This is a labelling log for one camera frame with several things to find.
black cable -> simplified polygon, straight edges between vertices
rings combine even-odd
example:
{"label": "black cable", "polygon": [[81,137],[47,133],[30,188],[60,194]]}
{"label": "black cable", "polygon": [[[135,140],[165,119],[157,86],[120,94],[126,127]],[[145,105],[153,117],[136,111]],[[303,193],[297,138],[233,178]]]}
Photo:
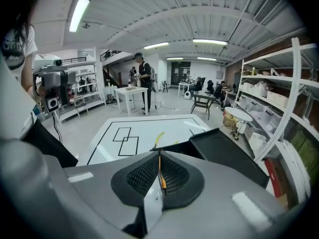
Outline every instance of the black cable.
{"label": "black cable", "polygon": [[58,136],[59,136],[59,142],[63,143],[63,141],[62,141],[62,135],[61,135],[60,131],[58,130],[56,124],[55,124],[55,117],[54,117],[53,114],[52,114],[52,118],[53,118],[53,126],[54,126],[54,129],[55,129],[55,131],[57,132],[57,134],[58,134]]}

person wearing black cap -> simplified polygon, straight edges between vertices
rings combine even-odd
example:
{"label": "person wearing black cap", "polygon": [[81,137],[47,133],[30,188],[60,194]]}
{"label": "person wearing black cap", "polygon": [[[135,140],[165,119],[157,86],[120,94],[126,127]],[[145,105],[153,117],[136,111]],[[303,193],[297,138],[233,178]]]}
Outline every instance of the person wearing black cap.
{"label": "person wearing black cap", "polygon": [[[151,107],[151,67],[148,63],[144,61],[142,53],[136,53],[134,55],[134,59],[137,63],[140,64],[139,66],[139,73],[140,73],[140,79],[141,79],[141,87],[147,88],[148,91],[148,109],[150,112],[150,107]],[[144,93],[142,93],[143,97],[143,103],[144,103],[144,108],[142,110],[145,110],[145,97]]]}

fluorescent light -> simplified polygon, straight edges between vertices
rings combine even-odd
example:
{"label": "fluorescent light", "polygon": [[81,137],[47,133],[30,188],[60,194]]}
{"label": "fluorescent light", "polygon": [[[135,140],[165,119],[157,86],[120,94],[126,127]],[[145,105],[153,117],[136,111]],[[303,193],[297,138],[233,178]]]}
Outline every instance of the fluorescent light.
{"label": "fluorescent light", "polygon": [[193,42],[213,43],[213,44],[220,44],[220,45],[227,45],[228,44],[228,42],[215,41],[215,40],[206,40],[206,39],[193,39]]}
{"label": "fluorescent light", "polygon": [[69,28],[70,32],[76,32],[76,30],[78,29],[80,20],[89,2],[90,0],[79,0],[78,3],[76,4],[76,7],[73,12],[70,28]]}
{"label": "fluorescent light", "polygon": [[183,58],[167,58],[167,60],[182,60]]}
{"label": "fluorescent light", "polygon": [[152,49],[152,48],[165,46],[165,45],[169,45],[169,43],[168,42],[162,42],[162,43],[158,43],[158,44],[153,44],[153,45],[144,47],[144,49],[147,50],[147,49]]}
{"label": "fluorescent light", "polygon": [[216,61],[216,58],[200,58],[198,57],[197,59],[201,59],[201,60],[211,60],[211,61]]}

gray floor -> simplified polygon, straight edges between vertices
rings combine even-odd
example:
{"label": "gray floor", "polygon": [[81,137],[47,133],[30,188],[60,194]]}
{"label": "gray floor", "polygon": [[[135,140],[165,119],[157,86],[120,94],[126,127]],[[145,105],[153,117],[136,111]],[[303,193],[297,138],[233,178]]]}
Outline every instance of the gray floor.
{"label": "gray floor", "polygon": [[[168,93],[157,94],[157,110],[155,110],[154,93],[152,93],[152,105],[149,116],[158,115],[179,115],[189,114],[191,111],[193,101],[185,100],[183,97],[177,97],[177,89],[169,89]],[[82,112],[81,118],[74,116],[68,120],[65,120],[62,125],[57,127],[62,135],[63,145],[76,157],[79,158],[85,153],[90,141],[104,124],[107,119],[127,117],[127,110],[125,101],[121,103],[123,113],[120,114],[116,105],[101,105],[89,110],[89,114]],[[144,116],[141,108],[144,106],[142,96],[135,96],[136,110],[132,114],[134,117]],[[222,124],[223,113],[212,105],[210,108],[210,118],[205,112],[204,108],[196,107],[193,114],[200,117],[211,129],[220,128],[222,132],[229,136],[230,129],[226,128]],[[48,119],[42,123],[49,132],[58,138],[58,135],[53,127],[53,120]],[[238,141],[234,141],[240,146],[246,153],[248,152],[248,146],[243,137],[240,137]]]}

ceiling vent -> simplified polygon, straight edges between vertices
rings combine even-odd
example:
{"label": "ceiling vent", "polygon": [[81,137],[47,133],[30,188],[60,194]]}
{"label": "ceiling vent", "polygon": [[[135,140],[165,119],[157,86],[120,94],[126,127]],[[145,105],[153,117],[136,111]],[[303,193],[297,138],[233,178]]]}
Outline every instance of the ceiling vent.
{"label": "ceiling vent", "polygon": [[254,20],[261,24],[281,0],[266,0],[258,10]]}

